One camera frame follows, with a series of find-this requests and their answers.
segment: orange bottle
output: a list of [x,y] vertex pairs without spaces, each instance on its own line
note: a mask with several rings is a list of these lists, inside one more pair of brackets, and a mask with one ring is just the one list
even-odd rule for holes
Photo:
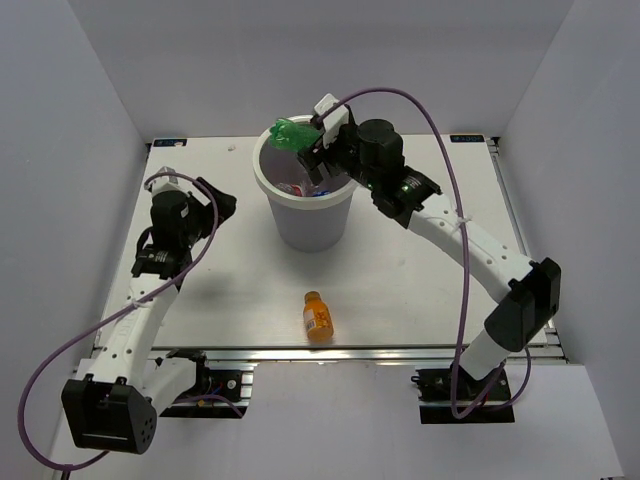
[[322,301],[318,292],[309,292],[304,296],[304,326],[307,337],[312,343],[327,342],[333,336],[333,322],[329,307]]

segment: white tabletop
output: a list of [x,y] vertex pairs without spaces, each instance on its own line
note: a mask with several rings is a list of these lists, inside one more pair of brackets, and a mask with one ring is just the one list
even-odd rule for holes
[[[405,136],[407,164],[451,195],[435,139]],[[145,177],[162,166],[202,176],[238,198],[202,264],[187,277],[166,316],[156,347],[305,347],[303,296],[318,290],[329,306],[336,347],[451,346],[455,343],[462,270],[436,247],[387,219],[369,193],[356,190],[346,232],[333,248],[305,254],[278,236],[268,202],[253,177],[255,137],[193,138],[183,147],[151,149]],[[451,144],[465,213],[509,248],[515,233],[484,143]],[[150,225],[151,197],[141,188],[105,314],[128,291],[135,243]],[[466,340],[495,307],[471,285]],[[100,342],[106,340],[103,332]],[[539,334],[534,343],[544,343]]]
[[[144,455],[110,453],[73,479],[597,480],[622,471],[581,366],[535,366],[515,423],[421,425],[408,366],[266,363],[245,418],[160,418]],[[523,366],[508,366],[512,388]],[[78,462],[62,420],[52,456]]]

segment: white wall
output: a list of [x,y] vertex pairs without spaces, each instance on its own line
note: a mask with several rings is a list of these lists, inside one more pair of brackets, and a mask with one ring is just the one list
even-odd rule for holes
[[563,268],[560,338],[627,478],[640,478],[638,25],[638,0],[577,0],[502,140],[534,253]]
[[[70,0],[145,139],[249,135],[327,91],[422,99],[443,131],[500,134],[572,0]],[[400,131],[397,98],[354,102]]]
[[[0,65],[0,477],[35,479],[42,468],[16,428],[20,392],[101,314],[145,150],[64,0],[0,4]],[[79,355],[52,365],[28,405],[45,454]]]

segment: white bucket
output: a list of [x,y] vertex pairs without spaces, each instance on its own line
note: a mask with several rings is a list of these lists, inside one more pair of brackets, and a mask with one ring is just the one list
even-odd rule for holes
[[[311,115],[291,117],[296,123],[307,123]],[[267,195],[273,218],[282,239],[303,252],[320,252],[333,246],[344,234],[351,197],[358,186],[355,180],[339,175],[325,180],[321,197],[296,197],[274,185],[297,184],[306,175],[296,154],[278,150],[269,144],[266,130],[253,150],[253,171],[258,185]]]

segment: purple cable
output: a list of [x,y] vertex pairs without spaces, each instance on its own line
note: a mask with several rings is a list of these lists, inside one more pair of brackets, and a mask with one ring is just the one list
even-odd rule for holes
[[191,403],[191,402],[199,402],[200,400],[217,400],[218,402],[224,402],[227,405],[229,405],[229,407],[231,407],[231,409],[236,413],[236,415],[238,415],[238,417],[242,418],[244,416],[242,412],[238,409],[238,407],[236,407],[231,400],[229,400],[228,398],[222,397],[220,395],[215,395],[213,393],[209,393],[207,395],[198,395],[196,397],[180,398],[173,403],[174,404]]
[[[460,188],[458,187],[458,181],[456,179],[455,172],[453,171],[453,165],[451,163],[451,159],[449,158],[449,153],[447,152],[447,147],[444,145],[444,141],[442,140],[442,136],[440,135],[440,131],[436,127],[431,115],[429,112],[422,106],[422,104],[416,99],[413,95],[405,92],[404,90],[400,90],[398,88],[389,88],[389,87],[374,87],[374,88],[365,88],[363,90],[359,90],[351,95],[347,95],[345,98],[338,101],[338,103],[331,106],[329,110],[324,112],[322,115],[319,115],[315,119],[316,125],[320,124],[322,120],[324,120],[328,115],[334,112],[337,108],[344,105],[345,103],[353,100],[356,97],[361,95],[365,95],[367,93],[393,93],[396,95],[400,95],[401,97],[406,98],[411,103],[413,103],[422,116],[425,118],[431,130],[433,131],[434,136],[436,137],[436,141],[438,142],[438,146],[440,147],[440,151],[442,152],[442,156],[444,157],[444,163],[447,167],[447,172],[449,173],[449,179],[451,181],[451,186],[453,187],[453,196],[456,201],[456,211],[458,213],[459,218],[464,218],[464,212],[462,209],[462,198],[460,196]],[[467,324],[467,312],[469,310],[469,284],[471,278],[471,268],[469,262],[469,235],[467,233],[467,226],[465,222],[460,222],[460,235],[462,236],[462,268],[464,271],[463,283],[462,283],[462,303],[460,305],[460,323],[458,324],[458,336],[456,338],[456,349],[453,356],[453,365],[451,367],[451,413],[454,418],[458,420],[462,420],[467,415],[469,415],[473,409],[483,401],[486,397],[487,393],[493,387],[495,381],[498,379],[500,375],[500,371],[504,367],[504,363],[501,363],[496,370],[494,371],[491,379],[487,382],[485,388],[480,392],[480,394],[476,397],[475,400],[471,402],[471,404],[465,408],[462,412],[458,412],[458,399],[457,399],[457,385],[458,385],[458,376],[459,376],[459,368],[460,368],[460,356],[462,355],[462,343],[464,342],[464,330]]]
[[518,389],[516,394],[513,395],[509,400],[504,402],[502,405],[496,405],[495,407],[487,407],[488,410],[496,411],[502,408],[506,408],[510,405],[513,405],[520,398],[520,396],[524,392],[524,389],[527,388],[527,384],[529,383],[529,379],[531,378],[531,352],[529,351],[528,347],[524,347],[524,353],[527,355],[527,371],[524,374],[524,380],[522,381],[522,385],[520,385],[520,388]]
[[[158,172],[158,173],[156,173],[154,175],[151,175],[149,178],[147,178],[145,180],[145,182],[144,182],[144,185],[145,186],[148,185],[149,182],[151,182],[152,180],[155,180],[156,178],[166,177],[166,176],[178,177],[178,178],[182,178],[183,180],[187,180],[187,181],[191,182],[195,187],[198,188],[198,190],[200,190],[211,201],[211,205],[213,206],[213,214],[214,214],[214,217],[213,217],[213,228],[211,229],[211,234],[209,235],[209,238],[207,238],[207,242],[204,244],[204,247],[202,248],[202,251],[193,260],[193,262],[189,266],[187,266],[187,268],[185,268],[182,272],[180,272],[174,278],[172,278],[170,280],[167,280],[167,282],[164,283],[163,285],[161,285],[160,287],[158,287],[155,290],[147,293],[143,297],[140,297],[138,299],[137,303],[145,303],[145,302],[148,302],[149,300],[152,300],[154,297],[156,297],[160,293],[164,292],[167,288],[175,285],[176,283],[178,283],[182,279],[184,279],[184,277],[191,270],[193,270],[193,268],[198,263],[200,263],[200,260],[202,260],[204,255],[207,253],[207,250],[209,250],[209,247],[211,246],[211,242],[213,241],[213,236],[215,235],[216,230],[218,229],[218,220],[219,220],[219,218],[218,218],[218,205],[216,204],[216,199],[204,187],[204,185],[202,185],[197,180],[195,180],[195,179],[193,179],[193,178],[191,178],[191,177],[189,177],[187,175],[183,175],[181,173],[176,173],[176,172]],[[87,460],[86,462],[78,463],[78,464],[75,464],[75,465],[73,465],[73,464],[64,464],[64,463],[56,463],[56,462],[54,462],[52,460],[49,460],[44,455],[42,455],[40,453],[40,451],[31,442],[31,439],[29,438],[29,434],[27,433],[27,428],[26,428],[26,425],[25,425],[25,409],[26,409],[26,405],[27,405],[27,399],[29,398],[29,394],[31,393],[31,390],[33,389],[33,385],[36,383],[36,380],[38,379],[40,374],[42,374],[44,369],[47,368],[49,366],[49,364],[51,364],[51,362],[53,362],[64,351],[68,350],[69,348],[71,348],[76,343],[84,340],[89,335],[91,335],[92,333],[98,331],[99,329],[101,329],[105,325],[108,325],[111,322],[114,322],[114,321],[118,320],[119,318],[121,318],[121,317],[123,317],[125,315],[128,315],[129,313],[133,312],[136,308],[138,308],[136,305],[129,304],[126,307],[124,307],[122,310],[119,310],[118,312],[114,313],[113,315],[109,316],[108,318],[105,318],[104,320],[102,320],[101,322],[98,322],[93,327],[89,328],[88,330],[82,332],[81,334],[79,334],[79,335],[75,336],[74,338],[72,338],[71,340],[69,340],[67,343],[65,343],[64,345],[59,347],[51,355],[49,355],[47,358],[45,358],[44,361],[38,366],[38,368],[36,368],[36,370],[33,372],[31,377],[27,381],[27,384],[25,385],[24,390],[22,391],[22,395],[20,396],[20,403],[18,404],[18,433],[20,434],[20,439],[22,440],[22,443],[25,446],[25,448],[27,449],[27,451],[31,454],[31,456],[33,458],[35,458],[38,462],[43,464],[45,467],[49,467],[49,468],[51,468],[53,470],[62,470],[62,471],[66,471],[66,472],[73,472],[73,471],[76,471],[76,470],[81,470],[83,468],[86,468],[86,467],[88,467],[90,465],[93,465],[98,460],[102,459],[109,452],[106,452],[106,451],[102,452],[102,453],[96,455],[95,457],[91,458],[90,460]]]

